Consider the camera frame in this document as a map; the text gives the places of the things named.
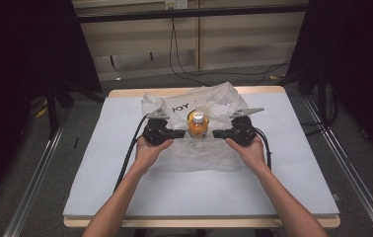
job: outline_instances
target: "wall outlet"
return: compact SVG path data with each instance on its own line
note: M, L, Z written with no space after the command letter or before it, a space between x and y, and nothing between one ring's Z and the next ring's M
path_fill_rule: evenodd
M175 9L177 9L177 1L176 0L166 0L165 1L165 9L166 10L175 10Z
M176 9L187 9L187 0L177 0Z

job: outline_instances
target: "wooden table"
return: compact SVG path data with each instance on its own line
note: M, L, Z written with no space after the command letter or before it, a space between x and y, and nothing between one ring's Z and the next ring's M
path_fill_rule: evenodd
M175 96L191 88L170 89L129 89L114 90L110 92L110 98L115 97L141 97L146 92L156 96ZM260 93L285 93L282 87L236 87L240 94ZM315 215L322 226L334 228L340 225L338 214ZM68 227L85 227L91 217L64 217L64 224ZM272 228L282 227L277 216L228 216L228 217L127 217L122 222L122 227L135 228Z

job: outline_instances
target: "black cable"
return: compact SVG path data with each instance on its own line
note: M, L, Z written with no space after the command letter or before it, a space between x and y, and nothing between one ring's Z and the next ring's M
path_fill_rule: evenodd
M261 131L259 128L255 127L255 130L257 131L257 134L261 137L263 144L265 145L266 148L266 165L269 168L269 170L272 170L271 167L271 162L270 162L270 154L272 154L269 150L269 145L267 144L267 139L263 131Z
M127 165L128 165L128 160L130 159L131 152L133 151L134 145L135 145L135 143L137 142L137 139L138 139L138 138L137 138L137 133L138 133L138 131L140 130L141 124L144 122L144 120L145 120L148 116L149 116L149 114L145 115L145 116L141 119L140 124L137 126L137 129L135 130L135 133L134 133L133 139L131 140L131 144L130 144L130 146L128 147L127 154L125 155L125 159L124 159L124 163L122 164L121 171L119 172L119 177L118 177L118 180L116 181L115 188L113 188L114 191L116 190L116 188L118 187L119 183L121 183L122 178L124 177L125 170L127 169Z
M264 77L266 76L266 73L268 73L268 72L272 72L272 71L274 71L274 70L280 68L281 66L287 65L289 61L290 61L290 59L288 59L288 60L286 60L286 61L284 61L284 62L282 62L282 63L280 63L280 64L275 64L275 65L272 65L272 66L268 67L268 68L266 69L266 71L263 73L263 77L261 78L261 80L259 80L259 81L258 81L257 83L255 83L253 86L256 86L256 85L258 85L260 82L262 82L263 79L264 79Z
M307 121L307 122L300 123L301 125L321 125L319 129L306 133L307 137L326 130L327 127L330 127L336 121L337 114L338 114L337 94L335 90L333 89L332 89L332 97L329 101L329 106L330 106L330 116L327 118L326 121L320 121L320 122Z
M295 81L298 80L298 77L299 77L302 73L306 72L307 70L308 70L308 69L305 67L305 68L300 69L300 70L298 70L298 71L296 71L296 72L294 72L294 73L292 73L292 74L290 74L290 75L287 75L287 76L285 76L285 78L283 78L281 81L277 82L276 85L277 85L277 86L282 86L282 87L283 87L283 86L285 86L285 85L288 84L288 83L295 82Z
M178 65L180 66L180 69L182 70L183 73L185 73L186 75L189 75L189 76L205 76L205 75L243 75L243 76L259 76L259 75L263 75L262 79L257 82L255 85L258 85L265 77L266 73L269 73L269 72L272 72L276 69L278 69L279 67L283 66L283 65L288 65L288 62L291 60L291 59L288 59L282 63L279 63L279 64L275 64L275 65L271 65L269 66L264 72L259 72L259 73L242 73L242 72L204 72L204 73L190 73L190 72L187 72L184 70L184 68L182 67L181 63L180 63L180 56L179 56L179 48L178 48L178 38L177 38L177 30L175 29L175 22L174 22L174 19L172 19L172 35L171 35L171 49L170 49L170 54L169 54L169 58L170 58L170 67L172 69L172 71L179 77L183 78L183 79L187 79L187 80L192 80L192 81L195 81L195 82L198 82L200 84L203 84L205 86L208 86L207 84L203 83L203 82L200 82L200 81L196 81L196 80L193 80L191 78L186 78L186 77L182 77L181 75L179 75L178 73L175 72L174 68L172 67L172 40L173 38L175 37L175 48L176 48L176 52L177 52L177 60L178 60Z
M176 45L176 49L177 49L177 58L178 58L178 64L180 65L180 68L183 72L184 69L183 67L181 66L180 64L180 57L178 55L178 40L177 40L177 33L175 31L175 24L174 24L174 19L172 19L172 33L171 33L171 47L169 49L169 66L171 67L171 70L174 72L175 75L177 75L178 77L182 78L182 79L185 79L185 80L188 80L188 81L194 81L194 82L197 82L203 86L206 86L206 87L210 87L210 85L204 83L204 82L201 82L201 81L198 81L198 80L195 80L195 79L192 79L192 78L188 78L188 77L183 77L181 76L180 74L178 74L175 70L174 70L174 67L172 67L172 41L174 39L174 36L175 36L175 45Z

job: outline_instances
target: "metal rail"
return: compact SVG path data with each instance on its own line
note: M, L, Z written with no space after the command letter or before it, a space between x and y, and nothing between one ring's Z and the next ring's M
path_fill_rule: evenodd
M329 127L323 127L323 125L321 124L322 120L318 114L318 108L315 102L311 98L308 98L308 97L305 97L304 101L310 113L312 114L313 119L319 123L319 128L322 130L322 134L326 142L328 143L329 147L334 153L335 158L337 159L340 167L342 168L343 172L348 178L354 191L358 195L359 200L362 202L362 204L365 207L365 210L367 211L371 220L373 221L373 196L372 194L369 192L368 188L365 186L361 177L356 172L355 168L353 167L352 163L350 162L343 148L340 146L332 130Z
M36 171L33 174L33 177L27 187L26 192L24 193L23 198L21 199L20 204L15 209L14 215L12 216L12 219L9 222L8 227L3 235L4 237L20 236L24 224L27 220L27 217L30 213L30 210L33 206L33 203L36 199L36 195L41 185L42 178L44 177L45 171L47 170L51 157L60 140L60 136L63 131L63 126L67 122L69 114L70 109L64 111L63 121L61 125L59 126L54 136L50 140L48 140L44 152L42 153L42 156L38 162Z

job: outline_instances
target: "bottle cap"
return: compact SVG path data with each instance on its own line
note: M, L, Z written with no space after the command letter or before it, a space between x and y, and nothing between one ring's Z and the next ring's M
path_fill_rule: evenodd
M192 120L195 123L202 123L204 121L204 113L203 112L195 112L193 114Z

